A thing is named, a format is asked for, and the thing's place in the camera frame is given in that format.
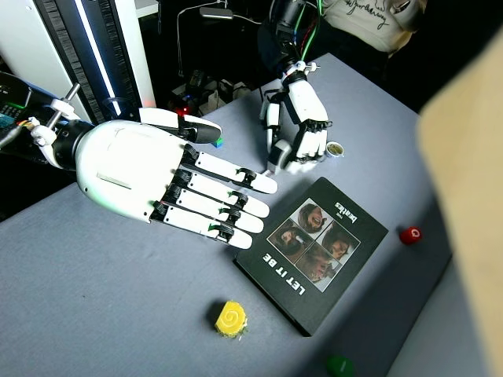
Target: robotic hand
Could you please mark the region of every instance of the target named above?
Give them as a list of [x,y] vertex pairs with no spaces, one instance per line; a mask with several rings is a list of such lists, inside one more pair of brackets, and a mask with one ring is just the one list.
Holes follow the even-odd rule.
[[[325,107],[307,81],[307,74],[316,71],[318,66],[314,62],[301,61],[293,42],[294,27],[305,6],[305,0],[274,0],[268,21],[259,29],[262,60],[281,79],[280,89],[265,92],[260,112],[267,131],[268,169],[274,173],[285,168],[296,174],[315,167],[325,154],[327,128],[332,125]],[[292,145],[279,139],[283,103],[292,121],[299,125]]]
[[[79,120],[69,104],[78,86],[58,100],[0,73],[0,87],[6,89],[4,94],[0,91],[0,131],[8,129],[0,132],[2,152],[19,155],[29,134],[39,147],[39,160],[76,170],[87,197],[129,218],[160,221],[240,248],[252,245],[246,232],[262,232],[260,218],[269,214],[265,203],[200,173],[265,193],[275,193],[277,183],[198,152],[184,140],[215,141],[221,131],[214,123],[142,108],[140,123],[112,120],[93,126]],[[48,101],[56,112],[44,122],[44,112],[33,109]],[[11,105],[20,110],[6,110]],[[32,112],[40,119],[29,116]]]

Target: small cup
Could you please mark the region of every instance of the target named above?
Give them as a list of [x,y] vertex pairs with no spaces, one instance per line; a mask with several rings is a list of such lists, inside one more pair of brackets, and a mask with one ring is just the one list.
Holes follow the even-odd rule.
[[325,154],[330,158],[344,157],[344,147],[335,141],[329,141],[327,143]]

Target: red toy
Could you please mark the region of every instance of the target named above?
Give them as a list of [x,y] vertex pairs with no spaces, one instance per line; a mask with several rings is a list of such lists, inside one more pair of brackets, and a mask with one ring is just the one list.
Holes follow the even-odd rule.
[[419,228],[415,226],[411,226],[407,230],[404,230],[400,233],[400,240],[405,245],[412,245],[413,243],[419,241],[421,238],[423,238],[423,235],[421,234]]

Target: gray wall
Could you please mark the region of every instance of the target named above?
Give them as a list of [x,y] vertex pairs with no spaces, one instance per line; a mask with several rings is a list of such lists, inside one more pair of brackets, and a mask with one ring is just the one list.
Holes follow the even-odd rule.
[[489,376],[461,277],[450,263],[387,377]]

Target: beatles album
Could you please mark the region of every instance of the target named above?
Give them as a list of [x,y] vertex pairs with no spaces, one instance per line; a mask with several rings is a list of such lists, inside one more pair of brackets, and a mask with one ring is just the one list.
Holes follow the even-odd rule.
[[387,229],[325,178],[272,218],[235,262],[313,335]]

